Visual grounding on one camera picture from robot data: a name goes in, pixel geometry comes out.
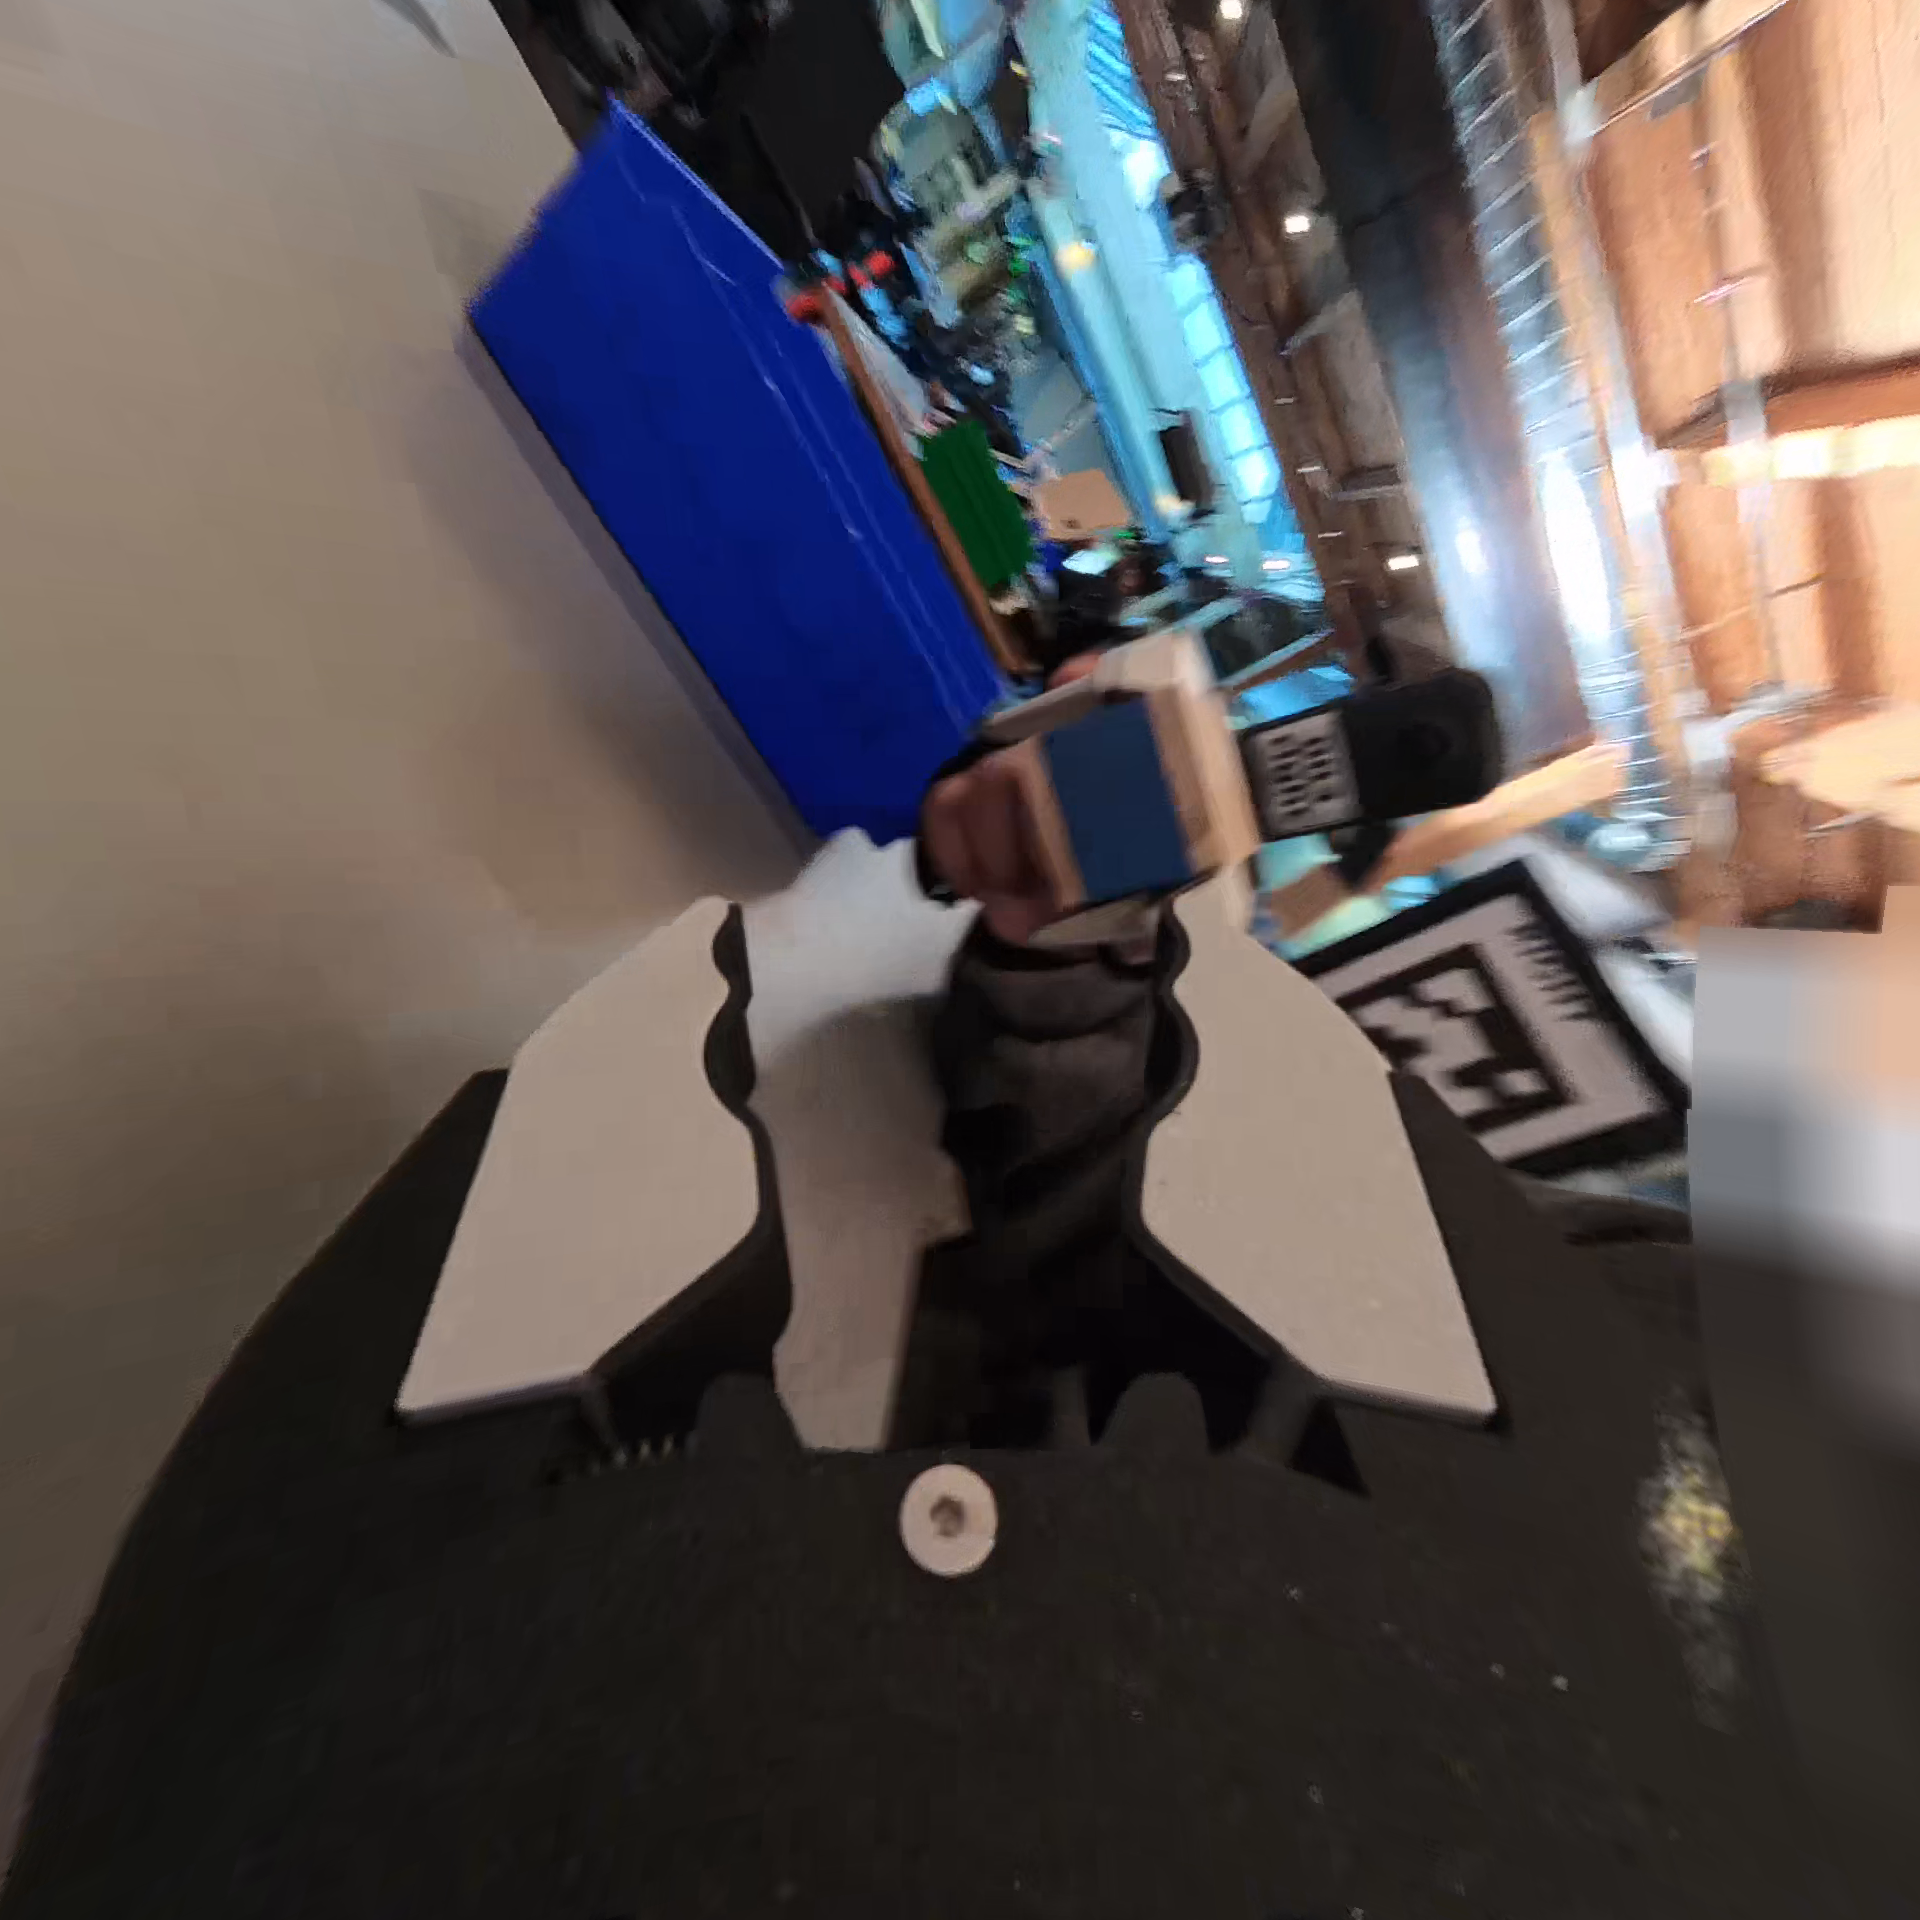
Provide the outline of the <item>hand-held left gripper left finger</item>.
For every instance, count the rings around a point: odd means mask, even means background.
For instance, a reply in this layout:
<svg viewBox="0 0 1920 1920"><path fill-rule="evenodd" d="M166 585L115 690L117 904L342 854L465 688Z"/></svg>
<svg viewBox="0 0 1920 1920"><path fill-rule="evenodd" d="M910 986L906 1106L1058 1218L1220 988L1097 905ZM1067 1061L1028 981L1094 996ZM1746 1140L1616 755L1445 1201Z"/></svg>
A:
<svg viewBox="0 0 1920 1920"><path fill-rule="evenodd" d="M576 989L507 1070L396 1412L562 1403L610 1456L770 1379L786 1246L753 1112L753 965L704 898Z"/></svg>

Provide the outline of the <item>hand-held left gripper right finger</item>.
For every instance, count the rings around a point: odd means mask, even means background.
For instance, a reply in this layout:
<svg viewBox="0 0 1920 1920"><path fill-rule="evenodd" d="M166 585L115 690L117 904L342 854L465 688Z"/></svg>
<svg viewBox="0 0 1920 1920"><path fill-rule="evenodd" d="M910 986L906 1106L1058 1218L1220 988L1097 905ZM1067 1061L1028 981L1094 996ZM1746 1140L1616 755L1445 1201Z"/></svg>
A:
<svg viewBox="0 0 1920 1920"><path fill-rule="evenodd" d="M1144 1128L1132 1229L1259 1357L1254 1450L1331 1456L1310 1432L1339 1412L1497 1442L1497 1388L1394 1074L1244 908L1171 905L1178 1046Z"/></svg>

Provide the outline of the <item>wooden cube with blue stripe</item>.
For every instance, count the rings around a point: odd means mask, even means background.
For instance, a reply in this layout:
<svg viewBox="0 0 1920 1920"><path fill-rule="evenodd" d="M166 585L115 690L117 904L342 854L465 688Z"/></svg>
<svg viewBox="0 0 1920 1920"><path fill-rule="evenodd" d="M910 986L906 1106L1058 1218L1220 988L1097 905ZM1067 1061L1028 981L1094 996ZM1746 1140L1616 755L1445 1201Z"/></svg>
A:
<svg viewBox="0 0 1920 1920"><path fill-rule="evenodd" d="M1227 704L1200 638L1129 640L1099 660L1154 665L1163 683L1080 722L996 748L1014 760L1058 908L1178 896L1262 846Z"/></svg>

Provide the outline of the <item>blue plastic bin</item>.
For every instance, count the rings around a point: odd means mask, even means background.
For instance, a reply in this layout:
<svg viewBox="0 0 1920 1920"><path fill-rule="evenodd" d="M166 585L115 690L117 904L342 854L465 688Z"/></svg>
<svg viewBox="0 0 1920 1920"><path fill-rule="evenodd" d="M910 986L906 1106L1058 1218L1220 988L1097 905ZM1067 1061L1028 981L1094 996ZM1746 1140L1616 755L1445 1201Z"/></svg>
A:
<svg viewBox="0 0 1920 1920"><path fill-rule="evenodd" d="M472 329L805 828L890 844L1002 676L779 277L618 106Z"/></svg>

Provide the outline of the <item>person's right forearm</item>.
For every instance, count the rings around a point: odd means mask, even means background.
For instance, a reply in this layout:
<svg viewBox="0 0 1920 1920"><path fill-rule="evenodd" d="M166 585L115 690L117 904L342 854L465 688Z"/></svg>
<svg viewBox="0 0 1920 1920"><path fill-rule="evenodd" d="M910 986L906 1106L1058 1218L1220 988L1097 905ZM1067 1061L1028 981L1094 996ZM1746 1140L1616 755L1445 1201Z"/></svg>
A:
<svg viewBox="0 0 1920 1920"><path fill-rule="evenodd" d="M944 1152L972 1224L949 1317L966 1334L966 1442L1046 1441L1057 1382L1122 1393L1172 1350L1178 1290L1145 1261L1125 1211L1158 1053L1169 948L1038 948L978 920L933 1022Z"/></svg>

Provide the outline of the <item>person's right hand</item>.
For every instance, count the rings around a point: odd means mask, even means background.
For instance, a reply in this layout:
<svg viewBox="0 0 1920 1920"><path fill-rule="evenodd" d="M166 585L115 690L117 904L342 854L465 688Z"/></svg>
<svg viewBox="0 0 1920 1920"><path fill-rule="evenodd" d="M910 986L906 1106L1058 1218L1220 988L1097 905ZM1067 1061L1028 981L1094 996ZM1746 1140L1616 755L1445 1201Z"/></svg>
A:
<svg viewBox="0 0 1920 1920"><path fill-rule="evenodd" d="M1028 945L1058 913L1009 752L972 744L920 805L914 872L925 901L974 905L1003 945Z"/></svg>

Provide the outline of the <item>green plastic crate stack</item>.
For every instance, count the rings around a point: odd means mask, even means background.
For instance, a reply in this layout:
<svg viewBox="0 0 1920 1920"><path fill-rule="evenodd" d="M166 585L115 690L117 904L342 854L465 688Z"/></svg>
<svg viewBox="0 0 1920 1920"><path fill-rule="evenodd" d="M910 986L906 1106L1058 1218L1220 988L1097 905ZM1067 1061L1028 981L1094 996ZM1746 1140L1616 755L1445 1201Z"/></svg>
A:
<svg viewBox="0 0 1920 1920"><path fill-rule="evenodd" d="M974 418L949 421L920 440L920 466L981 590L996 594L1021 578L1033 532L987 429Z"/></svg>

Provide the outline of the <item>black framed marker sign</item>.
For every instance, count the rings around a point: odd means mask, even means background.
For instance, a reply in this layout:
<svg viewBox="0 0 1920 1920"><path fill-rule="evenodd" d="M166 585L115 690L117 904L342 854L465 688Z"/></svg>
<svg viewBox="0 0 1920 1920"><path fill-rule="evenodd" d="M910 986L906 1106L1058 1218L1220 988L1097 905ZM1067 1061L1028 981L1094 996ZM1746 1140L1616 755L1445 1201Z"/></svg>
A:
<svg viewBox="0 0 1920 1920"><path fill-rule="evenodd" d="M1682 1076L1520 859L1296 969L1506 1169L1568 1178L1656 1161L1686 1138Z"/></svg>

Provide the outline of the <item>spiral silver duct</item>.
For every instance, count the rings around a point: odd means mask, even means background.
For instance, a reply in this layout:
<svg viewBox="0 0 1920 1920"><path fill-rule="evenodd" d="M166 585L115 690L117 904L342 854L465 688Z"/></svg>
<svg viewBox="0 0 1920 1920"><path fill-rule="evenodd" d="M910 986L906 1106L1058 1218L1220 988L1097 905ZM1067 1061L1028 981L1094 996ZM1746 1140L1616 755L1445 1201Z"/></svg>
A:
<svg viewBox="0 0 1920 1920"><path fill-rule="evenodd" d="M1594 732L1633 750L1641 669L1618 605L1590 384L1577 366L1568 297L1552 265L1517 46L1505 5L1430 2L1429 18L1577 690Z"/></svg>

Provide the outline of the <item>smooth dark duct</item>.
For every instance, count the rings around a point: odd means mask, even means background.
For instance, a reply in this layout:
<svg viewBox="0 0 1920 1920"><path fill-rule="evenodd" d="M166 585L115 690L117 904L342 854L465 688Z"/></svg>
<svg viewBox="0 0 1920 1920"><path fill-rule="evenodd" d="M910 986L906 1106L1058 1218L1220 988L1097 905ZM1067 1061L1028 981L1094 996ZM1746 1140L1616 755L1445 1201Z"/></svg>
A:
<svg viewBox="0 0 1920 1920"><path fill-rule="evenodd" d="M1528 510L1433 25L1418 2L1273 14L1400 421L1448 635L1515 715Z"/></svg>

